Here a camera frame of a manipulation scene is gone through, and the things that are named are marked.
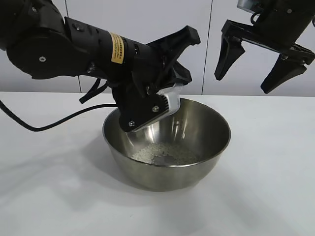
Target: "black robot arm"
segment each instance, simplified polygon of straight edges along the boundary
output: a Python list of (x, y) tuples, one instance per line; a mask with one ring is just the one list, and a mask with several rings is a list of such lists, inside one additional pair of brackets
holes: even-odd
[(315, 54), (296, 40), (315, 17), (314, 0), (239, 0), (239, 8), (252, 13), (252, 26), (227, 20), (222, 29), (222, 45), (215, 71), (221, 80), (245, 52), (242, 41), (279, 53), (278, 60), (262, 83), (265, 93), (303, 74)]
[[(157, 95), (161, 89), (191, 82), (190, 72), (177, 62), (186, 47), (200, 43), (191, 27), (142, 44), (68, 17), (63, 20), (51, 0), (1, 0), (0, 11), (0, 48), (16, 67), (37, 80), (62, 75), (106, 79), (125, 131), (167, 112), (165, 98)], [(159, 110), (152, 112), (154, 106)]]

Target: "metal bowl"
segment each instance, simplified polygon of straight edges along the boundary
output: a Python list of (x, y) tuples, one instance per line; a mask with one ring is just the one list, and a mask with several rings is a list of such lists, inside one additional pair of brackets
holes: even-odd
[(193, 185), (216, 165), (231, 131), (215, 110), (181, 99), (177, 113), (138, 132), (125, 133), (114, 110), (103, 127), (105, 140), (123, 172), (152, 190), (170, 191)]

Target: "uncooked rice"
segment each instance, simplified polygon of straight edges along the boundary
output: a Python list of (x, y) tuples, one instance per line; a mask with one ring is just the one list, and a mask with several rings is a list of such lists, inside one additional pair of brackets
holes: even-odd
[(186, 147), (164, 143), (150, 144), (132, 158), (155, 165), (187, 165), (198, 161), (197, 156)]

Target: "table surface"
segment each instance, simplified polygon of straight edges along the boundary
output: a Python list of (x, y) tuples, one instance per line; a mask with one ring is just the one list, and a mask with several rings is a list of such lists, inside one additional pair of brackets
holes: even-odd
[[(0, 99), (34, 126), (111, 103), (101, 94), (9, 93)], [(3, 236), (313, 236), (315, 98), (183, 96), (220, 112), (232, 130), (218, 165), (198, 185), (136, 188), (101, 128), (112, 108), (32, 133), (0, 113)]]

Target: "yellow label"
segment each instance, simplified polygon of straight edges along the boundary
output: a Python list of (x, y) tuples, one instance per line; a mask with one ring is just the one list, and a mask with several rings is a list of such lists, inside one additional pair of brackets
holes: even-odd
[(110, 33), (113, 40), (113, 55), (112, 55), (112, 62), (123, 64), (124, 56), (125, 56), (125, 46), (123, 39), (115, 34)]

